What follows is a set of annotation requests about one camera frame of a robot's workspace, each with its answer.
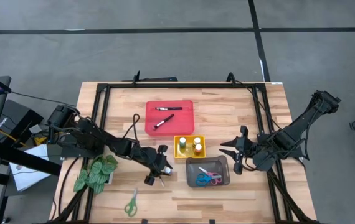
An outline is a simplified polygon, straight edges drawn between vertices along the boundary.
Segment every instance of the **scissors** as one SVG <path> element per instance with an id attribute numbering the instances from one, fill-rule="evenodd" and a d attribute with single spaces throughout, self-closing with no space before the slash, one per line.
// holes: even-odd
<path id="1" fill-rule="evenodd" d="M 206 171 L 204 168 L 202 168 L 202 167 L 198 167 L 201 171 L 203 171 L 204 173 L 206 173 L 208 176 L 210 176 L 210 177 L 213 177 L 213 176 L 220 176 L 220 174 L 218 174 L 218 173 L 213 173 L 213 172 L 208 172 L 208 171 Z M 222 177 L 220 177 L 220 178 L 217 178 L 217 179 L 215 179 L 215 178 L 212 178 L 212 180 L 211 180 L 211 184 L 213 184 L 213 185 L 217 185 L 217 184 L 219 184 L 219 183 L 222 183 Z"/>
<path id="2" fill-rule="evenodd" d="M 218 176 L 208 176 L 206 174 L 198 174 L 196 184 L 198 186 L 205 186 L 207 185 L 211 180 L 222 178 L 221 175 Z"/>
<path id="3" fill-rule="evenodd" d="M 135 188 L 135 191 L 133 192 L 133 197 L 132 200 L 125 206 L 125 212 L 128 214 L 129 217 L 133 217 L 136 215 L 136 212 L 138 211 L 138 207 L 136 206 L 136 196 L 138 194 L 138 189 Z"/>

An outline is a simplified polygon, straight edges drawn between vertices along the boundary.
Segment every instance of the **yellow tray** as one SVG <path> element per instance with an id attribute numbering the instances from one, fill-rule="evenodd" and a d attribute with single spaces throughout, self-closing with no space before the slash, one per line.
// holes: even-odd
<path id="1" fill-rule="evenodd" d="M 186 148 L 181 150 L 179 145 L 179 140 L 181 137 L 186 138 Z M 200 154 L 195 155 L 193 141 L 196 137 L 200 138 L 200 144 L 202 146 L 202 151 Z M 206 147 L 205 147 L 205 137 L 204 136 L 175 136 L 173 137 L 173 146 L 174 146 L 174 154 L 175 158 L 205 158 L 206 156 Z"/>

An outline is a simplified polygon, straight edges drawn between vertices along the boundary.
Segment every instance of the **concrete floor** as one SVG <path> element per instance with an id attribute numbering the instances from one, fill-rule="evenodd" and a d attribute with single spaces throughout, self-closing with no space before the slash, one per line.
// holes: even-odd
<path id="1" fill-rule="evenodd" d="M 355 27 L 354 1 L 256 0 L 260 27 Z M 251 27 L 241 0 L 0 0 L 0 30 Z M 312 126 L 306 174 L 318 220 L 355 223 L 355 32 L 262 34 L 270 78 L 283 82 L 292 116 L 311 94 L 342 99 Z M 75 104 L 81 82 L 177 76 L 263 79 L 254 34 L 0 35 L 0 76 L 16 92 Z M 9 95 L 44 117 L 55 104 Z M 45 222 L 57 178 L 10 197 L 12 223 Z"/>

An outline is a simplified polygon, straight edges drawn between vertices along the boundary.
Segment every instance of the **green scissors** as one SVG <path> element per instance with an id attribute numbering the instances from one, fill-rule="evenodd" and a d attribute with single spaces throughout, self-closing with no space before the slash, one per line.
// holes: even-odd
<path id="1" fill-rule="evenodd" d="M 136 206 L 136 196 L 138 195 L 138 189 L 135 188 L 135 191 L 133 192 L 133 197 L 132 200 L 125 206 L 125 212 L 128 214 L 129 217 L 133 217 L 136 215 L 136 212 L 138 211 L 138 207 Z"/>

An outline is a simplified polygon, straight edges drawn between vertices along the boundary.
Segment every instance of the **wooden tabletop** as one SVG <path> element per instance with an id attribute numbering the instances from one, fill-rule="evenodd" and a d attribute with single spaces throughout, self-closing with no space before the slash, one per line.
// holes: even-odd
<path id="1" fill-rule="evenodd" d="M 97 82 L 82 83 L 77 104 L 82 116 L 90 116 L 92 113 L 96 86 Z M 280 126 L 290 124 L 291 115 L 283 85 L 266 83 L 266 86 L 273 119 Z M 167 145 L 169 148 L 166 155 L 173 166 L 173 174 L 163 177 L 165 187 L 161 186 L 158 179 L 153 186 L 149 186 L 143 182 L 149 173 L 147 168 L 118 158 L 118 168 L 114 171 L 112 184 L 106 185 L 104 191 L 93 199 L 90 223 L 138 223 L 142 218 L 148 219 L 149 223 L 207 223 L 209 219 L 215 219 L 216 223 L 274 223 L 266 173 L 243 170 L 242 175 L 236 175 L 233 172 L 234 162 L 230 157 L 227 158 L 229 185 L 190 188 L 186 182 L 185 162 L 175 161 L 173 157 L 173 137 L 152 137 L 144 131 L 146 102 L 150 100 L 192 100 L 195 121 L 193 134 L 205 136 L 207 157 L 221 155 L 219 149 L 223 147 L 219 144 L 240 135 L 240 125 L 246 125 L 249 138 L 256 141 L 258 125 L 253 98 L 244 88 L 112 89 L 105 130 L 115 136 L 122 136 L 132 124 L 133 114 L 138 113 L 141 119 L 136 127 L 141 146 L 157 149 L 161 144 Z M 100 119 L 102 108 L 98 111 L 97 120 Z M 264 126 L 267 127 L 265 112 L 262 111 L 262 114 Z M 105 154 L 111 152 L 106 148 Z M 55 193 L 57 204 L 62 179 L 72 161 L 73 159 L 68 159 L 62 165 Z M 75 163 L 67 177 L 62 208 L 67 206 L 74 195 L 73 185 L 81 164 L 82 159 Z M 315 219 L 303 167 L 293 159 L 284 160 L 282 164 L 290 195 L 305 214 Z M 123 209 L 131 200 L 135 187 L 138 188 L 138 212 L 130 218 Z M 284 218 L 280 194 L 278 198 L 280 213 Z M 82 197 L 79 219 L 83 218 L 86 199 L 87 192 Z"/>

